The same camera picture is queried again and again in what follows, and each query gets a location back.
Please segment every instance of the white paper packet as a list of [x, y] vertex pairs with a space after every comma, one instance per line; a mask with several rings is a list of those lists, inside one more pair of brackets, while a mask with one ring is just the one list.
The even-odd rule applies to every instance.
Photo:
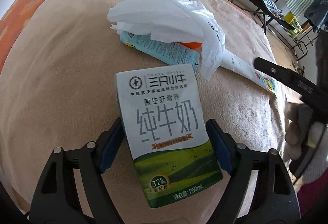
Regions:
[[221, 67], [231, 70], [261, 86], [277, 97], [277, 87], [275, 79], [256, 70], [244, 60], [225, 49], [223, 52]]

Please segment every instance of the beige blanket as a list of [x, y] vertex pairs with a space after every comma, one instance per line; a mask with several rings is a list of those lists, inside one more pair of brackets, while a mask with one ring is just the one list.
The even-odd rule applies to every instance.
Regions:
[[[1, 168], [28, 202], [42, 169], [56, 146], [82, 147], [108, 130], [120, 115], [114, 74], [165, 66], [120, 42], [106, 19], [121, 0], [46, 0], [11, 49], [0, 75]], [[274, 62], [263, 30], [224, 0], [196, 0], [213, 12], [226, 35], [226, 48], [252, 64], [256, 56]], [[209, 82], [197, 75], [204, 120], [249, 148], [284, 148], [285, 94], [278, 98], [251, 81], [219, 68]], [[150, 209], [138, 181], [126, 141], [103, 175], [108, 192], [126, 224], [162, 222], [184, 217], [206, 223], [229, 176], [182, 201]], [[81, 179], [77, 176], [78, 188]], [[250, 181], [241, 214], [250, 206]], [[81, 194], [86, 213], [86, 198]]]

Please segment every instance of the white tissue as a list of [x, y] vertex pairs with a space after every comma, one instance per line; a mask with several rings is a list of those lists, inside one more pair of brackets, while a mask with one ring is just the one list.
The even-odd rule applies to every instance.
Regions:
[[109, 9], [107, 19], [117, 21], [112, 29], [166, 43], [201, 42], [200, 74], [209, 80], [219, 67], [225, 37], [213, 14], [199, 1], [124, 0]]

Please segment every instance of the blue gripper pad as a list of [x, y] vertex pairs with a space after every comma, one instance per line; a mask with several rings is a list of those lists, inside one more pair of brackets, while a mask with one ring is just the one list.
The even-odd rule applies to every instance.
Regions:
[[213, 149], [215, 151], [216, 157], [219, 161], [221, 168], [227, 171], [227, 173], [230, 175], [233, 171], [233, 167], [231, 165], [231, 155], [227, 145], [225, 145], [220, 135], [220, 133], [224, 134], [224, 132], [220, 129], [219, 125], [213, 119], [207, 121], [206, 131], [212, 143]]
[[102, 132], [98, 138], [96, 144], [97, 156], [98, 159], [100, 159], [98, 168], [101, 174], [112, 166], [112, 163], [123, 141], [124, 134], [121, 119], [118, 118], [110, 130]]

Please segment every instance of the orange label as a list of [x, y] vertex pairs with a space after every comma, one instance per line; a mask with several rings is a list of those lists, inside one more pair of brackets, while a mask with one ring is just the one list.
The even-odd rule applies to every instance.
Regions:
[[202, 46], [201, 42], [180, 42], [180, 44], [187, 46], [188, 48], [193, 50]]
[[190, 134], [187, 134], [187, 135], [175, 138], [175, 139], [171, 139], [171, 140], [168, 140], [168, 141], [165, 141], [165, 142], [162, 142], [162, 143], [152, 144], [151, 146], [153, 147], [153, 149], [158, 150], [160, 148], [164, 148], [164, 147], [167, 147], [167, 146], [170, 146], [170, 145], [174, 145], [174, 144], [177, 144], [179, 142], [184, 142], [184, 141], [190, 140], [191, 138], [192, 137], [191, 137], [191, 133], [190, 133]]

